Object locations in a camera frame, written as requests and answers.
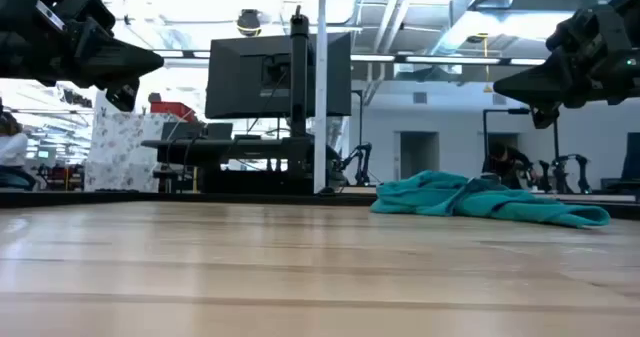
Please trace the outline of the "teal microfibre towel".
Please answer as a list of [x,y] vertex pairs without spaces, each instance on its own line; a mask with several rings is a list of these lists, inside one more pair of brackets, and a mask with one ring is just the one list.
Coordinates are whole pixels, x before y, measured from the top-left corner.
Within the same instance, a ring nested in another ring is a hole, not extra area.
[[488,179],[429,170],[378,185],[370,210],[379,214],[464,216],[573,228],[602,227],[611,220],[610,214],[598,206],[565,204]]

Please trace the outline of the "black monitor stand pole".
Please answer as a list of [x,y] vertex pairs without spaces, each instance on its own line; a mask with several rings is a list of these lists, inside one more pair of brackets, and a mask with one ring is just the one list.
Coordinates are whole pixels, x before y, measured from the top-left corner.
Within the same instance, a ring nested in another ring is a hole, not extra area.
[[307,57],[309,37],[309,21],[308,18],[301,13],[300,5],[296,6],[295,13],[291,16],[290,27],[290,136],[292,138],[299,138],[305,135],[306,126]]

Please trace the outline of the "black computer monitor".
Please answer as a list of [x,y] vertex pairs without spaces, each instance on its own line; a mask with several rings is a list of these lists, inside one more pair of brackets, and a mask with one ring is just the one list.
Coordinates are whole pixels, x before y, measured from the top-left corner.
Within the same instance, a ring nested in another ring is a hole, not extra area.
[[[351,35],[330,33],[327,114],[351,114]],[[205,117],[288,117],[291,38],[285,35],[220,39],[210,45]]]

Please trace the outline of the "standing desk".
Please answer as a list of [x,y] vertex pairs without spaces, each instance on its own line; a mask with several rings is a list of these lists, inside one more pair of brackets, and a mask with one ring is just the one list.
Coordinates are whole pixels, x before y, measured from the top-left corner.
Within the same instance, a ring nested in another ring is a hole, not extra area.
[[158,151],[157,160],[172,164],[207,166],[226,163],[229,159],[285,159],[293,156],[313,163],[315,146],[312,140],[293,142],[292,138],[213,140],[191,138],[176,140],[144,140],[143,147]]

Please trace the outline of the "red plastic bin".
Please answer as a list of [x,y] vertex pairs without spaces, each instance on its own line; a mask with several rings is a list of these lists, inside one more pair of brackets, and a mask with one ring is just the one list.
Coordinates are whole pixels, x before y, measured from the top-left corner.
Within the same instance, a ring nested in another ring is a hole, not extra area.
[[172,114],[187,122],[195,122],[197,120],[194,110],[181,102],[152,102],[150,112]]

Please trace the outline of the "white upright post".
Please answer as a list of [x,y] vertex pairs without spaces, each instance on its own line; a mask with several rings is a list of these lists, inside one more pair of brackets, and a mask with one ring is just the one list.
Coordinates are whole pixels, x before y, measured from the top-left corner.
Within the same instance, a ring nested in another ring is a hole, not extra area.
[[314,145],[314,193],[320,194],[326,187],[326,131],[327,131],[327,30],[326,0],[318,0],[316,34],[315,81],[315,145]]

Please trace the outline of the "black aluminium table frame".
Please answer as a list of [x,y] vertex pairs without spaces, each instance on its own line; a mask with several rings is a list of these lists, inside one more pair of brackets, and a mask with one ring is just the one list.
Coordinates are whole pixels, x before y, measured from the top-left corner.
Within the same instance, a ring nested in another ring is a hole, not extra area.
[[369,207],[374,195],[338,194],[321,196],[157,194],[141,192],[0,192],[0,209],[53,207],[128,202],[232,203]]

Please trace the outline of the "white floral cloth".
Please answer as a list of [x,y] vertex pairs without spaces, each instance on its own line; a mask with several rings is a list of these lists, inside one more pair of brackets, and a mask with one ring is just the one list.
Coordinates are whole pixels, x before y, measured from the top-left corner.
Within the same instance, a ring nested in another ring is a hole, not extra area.
[[85,162],[84,190],[157,192],[157,150],[142,142],[159,140],[164,124],[176,121],[171,114],[99,112]]

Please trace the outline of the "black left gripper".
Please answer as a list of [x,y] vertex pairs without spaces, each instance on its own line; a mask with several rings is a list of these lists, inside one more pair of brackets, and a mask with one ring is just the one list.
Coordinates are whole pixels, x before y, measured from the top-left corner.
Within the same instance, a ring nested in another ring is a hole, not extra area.
[[63,20],[63,32],[44,21],[36,1],[0,0],[3,76],[48,86],[70,79],[79,87],[108,88],[106,100],[121,112],[132,112],[138,78],[162,67],[164,59],[114,38],[115,17],[102,0],[41,0]]

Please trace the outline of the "person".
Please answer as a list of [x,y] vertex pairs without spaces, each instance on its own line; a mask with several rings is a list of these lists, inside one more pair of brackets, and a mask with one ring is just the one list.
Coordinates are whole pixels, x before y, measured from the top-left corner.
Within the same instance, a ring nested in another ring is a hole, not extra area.
[[521,189],[520,181],[516,175],[517,165],[528,170],[533,181],[538,179],[538,175],[533,169],[534,164],[524,153],[502,143],[490,143],[482,172],[497,175],[501,184],[510,189]]
[[0,113],[0,166],[23,168],[28,136],[22,125],[9,113]]

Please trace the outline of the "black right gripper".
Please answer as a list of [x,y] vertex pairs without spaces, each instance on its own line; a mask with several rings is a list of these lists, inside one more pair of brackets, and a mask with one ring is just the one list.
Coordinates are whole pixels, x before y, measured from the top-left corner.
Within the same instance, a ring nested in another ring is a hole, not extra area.
[[531,105],[533,125],[554,124],[560,105],[616,105],[640,94],[640,0],[610,0],[577,10],[546,40],[551,55],[494,83],[494,91]]

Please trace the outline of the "long strip light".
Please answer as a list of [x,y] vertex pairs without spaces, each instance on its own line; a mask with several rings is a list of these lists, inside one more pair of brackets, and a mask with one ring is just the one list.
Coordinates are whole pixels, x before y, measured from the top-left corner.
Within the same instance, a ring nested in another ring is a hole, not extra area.
[[173,59],[208,59],[210,53],[201,50],[154,50],[154,53],[163,58]]
[[491,58],[464,56],[423,56],[423,55],[384,55],[384,54],[352,54],[352,62],[380,62],[397,64],[426,65],[487,65],[487,66],[538,66],[545,62],[539,58]]

